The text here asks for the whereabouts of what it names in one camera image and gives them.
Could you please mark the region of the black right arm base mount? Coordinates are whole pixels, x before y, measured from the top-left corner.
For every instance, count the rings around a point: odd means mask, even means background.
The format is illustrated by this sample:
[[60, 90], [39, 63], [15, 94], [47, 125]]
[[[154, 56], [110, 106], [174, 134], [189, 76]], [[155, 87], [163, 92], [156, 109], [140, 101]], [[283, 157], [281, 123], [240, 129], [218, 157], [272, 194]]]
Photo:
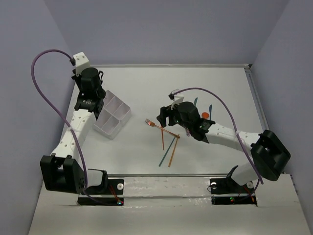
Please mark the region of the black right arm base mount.
[[252, 181], [239, 186], [228, 185], [226, 178], [211, 178], [207, 191], [211, 193], [212, 205], [257, 205]]

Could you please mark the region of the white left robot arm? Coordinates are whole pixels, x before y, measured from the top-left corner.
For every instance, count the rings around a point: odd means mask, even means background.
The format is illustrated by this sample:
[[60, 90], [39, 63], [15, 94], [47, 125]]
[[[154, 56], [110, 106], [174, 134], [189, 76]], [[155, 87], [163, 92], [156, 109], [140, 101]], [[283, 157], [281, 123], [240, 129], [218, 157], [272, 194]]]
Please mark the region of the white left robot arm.
[[57, 147], [40, 160], [45, 188], [49, 191], [80, 194], [88, 187], [82, 146], [104, 106], [102, 77], [103, 72], [93, 67], [72, 77], [79, 88], [73, 116], [66, 121], [67, 129]]

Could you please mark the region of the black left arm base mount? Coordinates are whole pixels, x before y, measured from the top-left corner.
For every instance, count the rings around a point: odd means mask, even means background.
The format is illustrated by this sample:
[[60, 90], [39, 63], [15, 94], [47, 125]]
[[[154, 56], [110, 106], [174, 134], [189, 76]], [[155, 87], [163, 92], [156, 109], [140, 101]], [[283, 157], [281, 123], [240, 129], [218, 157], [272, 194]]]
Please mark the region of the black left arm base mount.
[[124, 179], [109, 178], [107, 186], [92, 186], [78, 196], [80, 206], [123, 206]]

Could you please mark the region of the orange spoon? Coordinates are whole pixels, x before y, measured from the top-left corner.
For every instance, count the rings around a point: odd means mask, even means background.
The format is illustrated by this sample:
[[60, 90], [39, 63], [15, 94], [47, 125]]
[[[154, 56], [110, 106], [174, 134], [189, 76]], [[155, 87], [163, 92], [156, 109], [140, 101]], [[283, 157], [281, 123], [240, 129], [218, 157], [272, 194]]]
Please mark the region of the orange spoon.
[[207, 113], [207, 112], [203, 112], [203, 113], [201, 114], [201, 116], [202, 116], [202, 118], [204, 118], [204, 119], [209, 119], [210, 114]]

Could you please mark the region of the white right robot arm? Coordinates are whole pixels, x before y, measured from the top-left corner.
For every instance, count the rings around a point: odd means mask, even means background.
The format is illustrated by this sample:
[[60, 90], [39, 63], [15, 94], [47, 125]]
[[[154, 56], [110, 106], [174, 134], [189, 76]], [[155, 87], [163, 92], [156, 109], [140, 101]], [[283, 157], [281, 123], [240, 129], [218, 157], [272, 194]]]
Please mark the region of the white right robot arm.
[[254, 180], [277, 181], [291, 158], [290, 152], [270, 130], [262, 133], [226, 128], [203, 118], [192, 102], [161, 107], [157, 120], [162, 127], [179, 125], [196, 140], [243, 152], [247, 164], [234, 166], [223, 181], [231, 192]]

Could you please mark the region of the rose gold fork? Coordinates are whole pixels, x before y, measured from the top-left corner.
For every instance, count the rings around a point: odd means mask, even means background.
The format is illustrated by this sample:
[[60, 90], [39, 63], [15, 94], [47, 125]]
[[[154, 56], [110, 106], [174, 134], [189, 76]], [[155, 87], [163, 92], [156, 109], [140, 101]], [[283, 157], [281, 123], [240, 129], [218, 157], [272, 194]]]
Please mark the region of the rose gold fork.
[[161, 131], [166, 132], [166, 133], [168, 133], [168, 134], [170, 134], [170, 135], [172, 135], [172, 136], [174, 136], [174, 137], [176, 137], [176, 138], [178, 138], [178, 139], [180, 138], [179, 135], [174, 134], [174, 133], [172, 133], [172, 132], [170, 132], [170, 131], [164, 129], [163, 127], [160, 127], [160, 126], [156, 125], [154, 122], [150, 121], [149, 119], [145, 119], [145, 122], [146, 122], [149, 126], [151, 126], [151, 127], [156, 127], [156, 128], [158, 128], [158, 129], [160, 129]]

